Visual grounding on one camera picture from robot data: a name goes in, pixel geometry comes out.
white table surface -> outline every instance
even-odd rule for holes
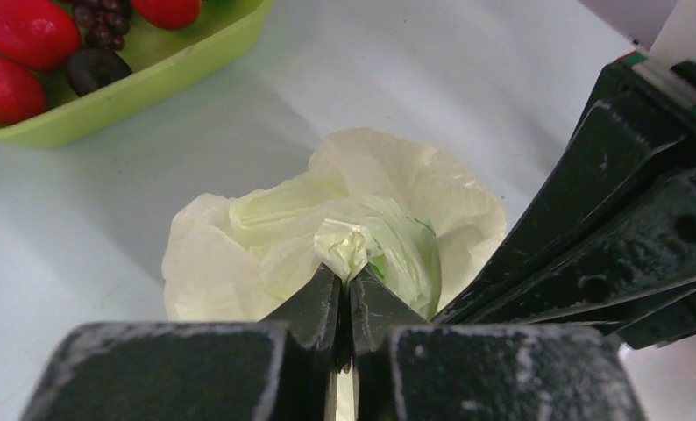
[[[600,69],[629,45],[575,0],[276,2],[245,58],[70,146],[0,146],[0,420],[54,345],[97,320],[160,320],[176,211],[306,168],[372,126],[454,153],[518,219]],[[655,420],[696,420],[696,337],[625,358]]]

fruit tray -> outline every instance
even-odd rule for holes
[[[133,75],[79,98],[61,71],[40,75],[49,111],[0,126],[0,143],[61,146],[128,118],[247,52],[272,5],[273,0],[209,0],[194,25],[173,32],[134,16],[119,53]]]

red strawberry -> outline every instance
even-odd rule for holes
[[[0,54],[38,70],[52,71],[80,49],[72,18],[49,0],[0,0]]]
[[[134,9],[160,29],[182,29],[201,14],[202,0],[131,0]]]
[[[33,73],[0,57],[0,124],[13,125],[46,111],[46,94]]]

crumpled plastic bag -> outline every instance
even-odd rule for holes
[[[167,314],[260,320],[325,263],[344,281],[370,265],[430,318],[474,279],[505,228],[497,197],[449,154],[372,129],[334,132],[306,173],[237,199],[202,195],[174,217],[162,262]]]

dark grape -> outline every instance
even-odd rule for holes
[[[124,4],[121,0],[100,0],[100,5],[105,11],[120,13],[124,11]]]
[[[122,0],[124,4],[124,18],[131,19],[131,15],[134,13],[134,6],[131,5],[131,0]]]
[[[131,30],[129,21],[118,13],[105,12],[103,22],[116,34],[125,35]]]
[[[72,19],[81,28],[90,28],[96,21],[95,12],[85,4],[76,4],[72,8]]]
[[[121,51],[126,46],[126,39],[123,35],[116,35],[116,37],[110,42],[108,48],[114,51]]]
[[[95,24],[85,35],[85,43],[88,46],[109,46],[115,35],[110,28],[103,24]]]

